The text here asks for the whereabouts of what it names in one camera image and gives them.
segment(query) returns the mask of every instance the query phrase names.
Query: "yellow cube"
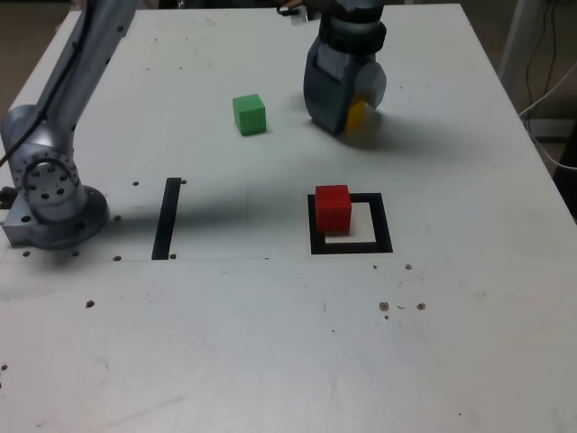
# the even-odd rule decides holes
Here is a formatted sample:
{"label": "yellow cube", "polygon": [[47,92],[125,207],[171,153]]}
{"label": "yellow cube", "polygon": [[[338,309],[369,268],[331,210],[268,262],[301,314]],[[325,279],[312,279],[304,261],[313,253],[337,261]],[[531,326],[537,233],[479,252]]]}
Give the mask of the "yellow cube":
{"label": "yellow cube", "polygon": [[346,130],[354,131],[364,126],[366,116],[366,99],[364,97],[354,97],[349,107],[349,115],[346,118]]}

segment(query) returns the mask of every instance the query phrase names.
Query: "wire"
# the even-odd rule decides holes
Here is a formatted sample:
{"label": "wire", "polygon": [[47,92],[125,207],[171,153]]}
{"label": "wire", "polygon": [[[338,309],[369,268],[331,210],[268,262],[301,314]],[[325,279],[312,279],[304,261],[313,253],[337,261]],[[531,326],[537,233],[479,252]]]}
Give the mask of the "wire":
{"label": "wire", "polygon": [[551,154],[545,149],[545,147],[529,132],[527,131],[527,135],[529,136],[529,138],[533,141],[534,144],[537,145],[537,147],[541,150],[541,152],[545,155],[545,157],[547,158],[547,160],[549,160],[550,162],[552,162],[554,165],[556,165],[557,167],[559,167],[560,169],[564,169],[564,170],[569,170],[569,171],[577,171],[577,167],[571,167],[569,165],[563,165],[560,162],[557,162],[553,156],[551,156]]}
{"label": "wire", "polygon": [[[531,90],[531,84],[529,80],[529,72],[531,71],[531,66],[533,65],[533,60],[535,59],[536,54],[539,52],[539,48],[545,39],[545,35],[547,33],[547,13],[549,12],[549,7],[551,3],[547,3],[545,10],[543,11],[543,28],[539,38],[537,39],[537,44],[529,57],[529,62],[527,63],[527,68],[525,69],[525,85],[527,86],[527,93],[529,94],[529,105],[533,104],[533,92]],[[531,113],[528,113],[526,121],[525,121],[525,128],[531,132]]]}
{"label": "wire", "polygon": [[526,109],[524,109],[523,111],[521,111],[519,113],[519,117],[524,115],[527,111],[529,111],[531,108],[533,108],[534,106],[539,105],[539,103],[541,103],[544,99],[546,99],[547,97],[549,97],[549,95],[551,95],[553,92],[555,92],[556,89],[559,88],[559,86],[561,86],[563,84],[563,82],[572,74],[572,72],[577,68],[577,61],[573,64],[573,66],[571,66],[569,68],[569,70],[567,71],[567,73],[565,75],[563,75],[563,77],[557,82],[557,84],[554,85],[554,87],[549,90],[547,93],[545,93],[542,97],[540,97],[539,99],[537,99],[537,101],[535,103],[533,103],[532,105],[528,106]]}
{"label": "wire", "polygon": [[545,82],[545,90],[543,95],[549,90],[549,85],[551,84],[551,76],[553,75],[553,69],[555,66],[555,61],[557,60],[557,29],[555,29],[555,12],[559,6],[560,0],[554,0],[553,9],[551,10],[551,29],[553,31],[553,57],[551,58],[551,65],[549,66],[549,73],[547,74],[547,81]]}
{"label": "wire", "polygon": [[38,112],[36,119],[34,119],[34,122],[32,122],[32,124],[26,130],[26,132],[22,134],[22,136],[10,147],[10,149],[6,152],[6,154],[2,157],[2,159],[0,159],[0,168],[4,164],[6,164],[6,162],[10,158],[12,158],[12,156],[18,151],[18,149],[20,149],[20,147],[26,142],[26,140],[30,138],[30,136],[34,133],[36,128],[38,128],[38,126],[42,123],[42,121],[46,119],[46,114],[50,109],[50,105],[52,104],[54,98],[58,94],[58,91],[60,90],[62,83],[66,79],[66,76],[69,74],[70,69],[72,68],[76,59],[78,58],[78,55],[84,49],[84,44],[86,42],[88,31],[90,30],[90,24],[92,23],[93,12],[94,12],[94,0],[88,0],[84,22],[82,23],[82,30],[80,31],[80,37],[78,38],[78,42],[72,42],[72,49],[74,51],[72,52],[69,61],[67,62],[66,66],[60,73],[58,79],[56,80],[56,83],[54,83],[54,87],[50,91],[46,99],[46,103],[44,104],[44,107]]}

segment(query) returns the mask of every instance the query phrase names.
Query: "red cube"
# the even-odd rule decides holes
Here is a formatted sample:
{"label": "red cube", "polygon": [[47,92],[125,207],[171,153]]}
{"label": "red cube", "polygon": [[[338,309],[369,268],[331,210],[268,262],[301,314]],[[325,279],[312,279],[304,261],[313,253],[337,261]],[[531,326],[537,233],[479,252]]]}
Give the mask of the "red cube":
{"label": "red cube", "polygon": [[319,232],[348,232],[351,229],[352,209],[346,185],[316,187],[315,218]]}

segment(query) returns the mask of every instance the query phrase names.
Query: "green cube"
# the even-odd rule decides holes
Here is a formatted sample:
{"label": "green cube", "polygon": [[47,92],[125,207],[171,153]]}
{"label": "green cube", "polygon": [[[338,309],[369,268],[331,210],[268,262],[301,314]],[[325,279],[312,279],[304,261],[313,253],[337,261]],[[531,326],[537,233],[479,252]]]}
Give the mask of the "green cube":
{"label": "green cube", "polygon": [[242,135],[264,133],[267,130],[267,116],[264,104],[258,95],[233,99],[234,122]]}

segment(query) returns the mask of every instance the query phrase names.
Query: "table surface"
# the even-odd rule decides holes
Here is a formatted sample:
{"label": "table surface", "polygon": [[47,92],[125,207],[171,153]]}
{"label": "table surface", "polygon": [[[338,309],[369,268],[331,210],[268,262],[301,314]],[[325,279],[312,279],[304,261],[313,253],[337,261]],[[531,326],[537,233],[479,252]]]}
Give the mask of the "table surface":
{"label": "table surface", "polygon": [[[58,253],[0,236],[2,431],[577,430],[574,222],[461,7],[383,20],[379,115],[334,138],[302,99],[318,23],[137,13],[75,141],[122,221]],[[252,93],[269,131],[241,137]],[[152,261],[168,177],[177,259]],[[394,252],[311,255],[324,184],[381,193]]]}

